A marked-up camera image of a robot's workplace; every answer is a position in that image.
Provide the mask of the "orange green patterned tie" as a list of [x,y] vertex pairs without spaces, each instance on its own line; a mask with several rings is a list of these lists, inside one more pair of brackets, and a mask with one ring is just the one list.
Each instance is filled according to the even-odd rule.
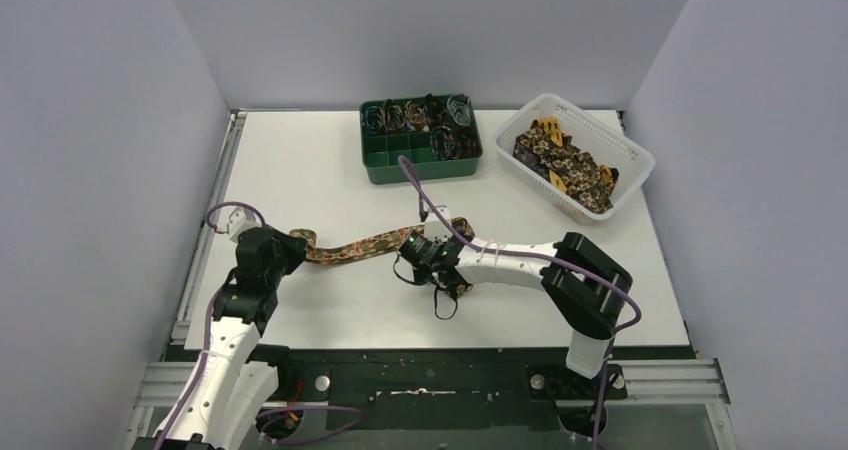
[[[416,225],[399,227],[394,230],[377,233],[336,247],[319,246],[317,243],[317,233],[313,229],[295,228],[289,231],[289,235],[302,238],[307,242],[307,262],[322,266],[339,266],[365,261],[389,253],[397,254],[402,244],[413,233],[423,235],[425,228],[426,222],[421,222]],[[473,285],[470,283],[439,284],[430,275],[415,276],[412,279],[407,279],[402,277],[396,270],[393,270],[393,272],[396,277],[409,285],[423,286],[432,284],[438,291],[445,292],[454,300],[461,298],[473,289]]]

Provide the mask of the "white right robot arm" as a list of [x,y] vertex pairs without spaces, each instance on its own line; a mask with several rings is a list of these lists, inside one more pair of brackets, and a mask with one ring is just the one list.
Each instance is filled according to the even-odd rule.
[[586,379],[600,373],[624,327],[620,314],[634,304],[628,271],[576,232],[556,242],[522,245],[414,231],[398,253],[411,265],[415,283],[432,283],[452,297],[462,286],[484,283],[544,292],[572,329],[565,366]]

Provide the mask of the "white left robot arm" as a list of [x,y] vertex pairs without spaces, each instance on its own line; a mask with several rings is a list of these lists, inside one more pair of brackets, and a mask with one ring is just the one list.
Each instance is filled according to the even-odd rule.
[[254,361],[278,304],[278,287],[308,254],[308,240],[261,225],[235,238],[236,264],[210,299],[203,343],[189,379],[153,435],[136,449],[237,449],[268,399],[292,393],[296,373]]

